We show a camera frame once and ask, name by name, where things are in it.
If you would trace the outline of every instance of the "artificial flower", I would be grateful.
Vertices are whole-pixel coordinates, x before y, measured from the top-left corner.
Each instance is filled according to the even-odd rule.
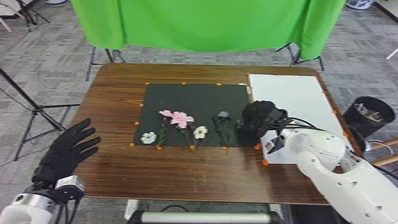
[[[199,126],[193,131],[195,139],[204,139],[208,133],[206,126]]]
[[[172,120],[170,120],[170,124],[177,124],[177,127],[181,129],[186,128],[188,122],[193,122],[193,117],[186,116],[186,113],[183,112],[174,112],[172,113]]]
[[[222,111],[222,112],[218,113],[218,117],[227,118],[227,117],[229,117],[229,113],[227,113],[225,111]]]
[[[145,145],[153,144],[153,142],[156,141],[156,134],[153,132],[144,133],[140,137],[140,141]]]
[[[165,117],[172,117],[172,113],[170,113],[169,110],[161,110],[158,113],[160,113]]]

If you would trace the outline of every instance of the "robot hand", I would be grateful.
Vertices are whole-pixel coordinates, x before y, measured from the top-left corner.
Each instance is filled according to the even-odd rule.
[[[94,146],[101,142],[99,137],[81,142],[96,133],[94,128],[87,129],[89,125],[90,119],[85,119],[64,131],[53,141],[33,171],[33,185],[25,190],[25,193],[16,196],[10,205],[2,211],[0,224],[49,223],[55,206],[60,205],[62,210],[69,200],[80,201],[83,183],[71,174],[78,164],[97,152]]]
[[[101,138],[96,137],[92,140],[81,142],[81,140],[96,133],[94,128],[85,130],[89,125],[90,119],[87,118],[64,131],[41,159],[39,167],[33,171],[32,182],[44,184],[48,188],[55,186],[58,179],[71,176],[78,164],[97,152],[97,147],[94,146],[101,142]]]

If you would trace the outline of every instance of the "white pipe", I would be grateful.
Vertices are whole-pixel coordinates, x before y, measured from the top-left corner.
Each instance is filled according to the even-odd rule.
[[[277,213],[199,213],[199,212],[144,212],[142,223],[229,223],[229,224],[277,224]]]

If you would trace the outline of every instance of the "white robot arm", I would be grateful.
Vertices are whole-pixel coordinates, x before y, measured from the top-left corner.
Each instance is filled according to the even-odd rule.
[[[398,188],[325,131],[284,129],[284,145],[298,156],[298,169],[341,215],[353,224],[398,223]],[[343,173],[334,173],[341,165]]]

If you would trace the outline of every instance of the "gray carpet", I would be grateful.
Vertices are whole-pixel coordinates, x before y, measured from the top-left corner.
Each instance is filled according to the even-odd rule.
[[[39,2],[33,8],[51,23],[46,24],[41,21],[41,25],[28,33],[25,21],[5,20],[14,33],[9,34],[0,27],[0,67],[41,104],[80,103],[99,66],[94,66],[90,81],[83,82],[90,46],[85,42],[73,7],[69,3],[53,7]],[[378,97],[398,111],[398,55],[385,60],[396,47],[398,24],[378,9],[371,8],[360,13],[344,10],[325,46],[327,70],[321,72],[341,112],[355,97],[362,95]],[[122,56],[128,63],[273,66],[289,64],[288,52],[275,53],[273,49],[241,53],[185,53],[169,49],[128,47],[122,50]],[[103,50],[97,51],[96,62],[106,63]],[[302,66],[318,68],[318,63],[309,62]],[[21,100],[3,80],[0,87]],[[60,110],[53,110],[51,114],[60,116]],[[0,93],[0,164],[12,159],[26,121],[28,111]],[[41,119],[37,119],[35,127],[35,133],[49,128]],[[371,138],[391,139],[398,136],[396,130],[398,121]],[[55,134],[39,139],[33,144],[26,144],[23,158],[0,167],[0,209],[30,184],[32,170],[42,156],[37,150],[46,148],[53,138]],[[387,154],[387,149],[380,149],[366,153],[366,158],[373,160]],[[392,170],[396,167],[394,163],[385,166],[385,169]],[[158,210],[170,203],[176,202],[149,202],[151,210]],[[74,223],[122,223],[124,204],[124,200],[85,199]],[[183,204],[193,211],[199,207],[202,211],[261,212],[268,209],[257,204]]]

